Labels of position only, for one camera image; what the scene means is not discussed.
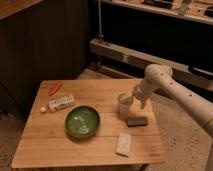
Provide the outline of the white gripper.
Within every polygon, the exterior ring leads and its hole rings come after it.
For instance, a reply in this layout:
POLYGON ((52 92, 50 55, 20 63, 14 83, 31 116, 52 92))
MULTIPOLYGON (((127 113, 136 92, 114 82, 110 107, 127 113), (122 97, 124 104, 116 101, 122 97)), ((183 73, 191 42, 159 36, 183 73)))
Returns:
POLYGON ((137 84, 133 92, 128 91, 122 94, 121 101, 123 103, 130 103, 133 100, 133 95, 136 99, 141 101, 141 109, 144 109, 147 104, 147 100, 150 98, 151 94, 154 92, 154 87, 149 83, 142 81, 137 84))

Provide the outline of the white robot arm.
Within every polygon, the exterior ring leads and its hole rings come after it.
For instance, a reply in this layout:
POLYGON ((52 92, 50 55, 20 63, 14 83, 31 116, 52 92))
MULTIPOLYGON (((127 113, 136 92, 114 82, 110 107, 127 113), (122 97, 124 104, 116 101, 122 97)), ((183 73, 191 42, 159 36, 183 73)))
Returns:
POLYGON ((134 98, 144 105, 155 90, 161 89, 213 138, 213 103, 176 82, 172 75, 173 71, 170 66, 148 65, 145 69, 144 79, 133 88, 131 93, 118 96, 119 113, 123 116, 127 115, 134 98))

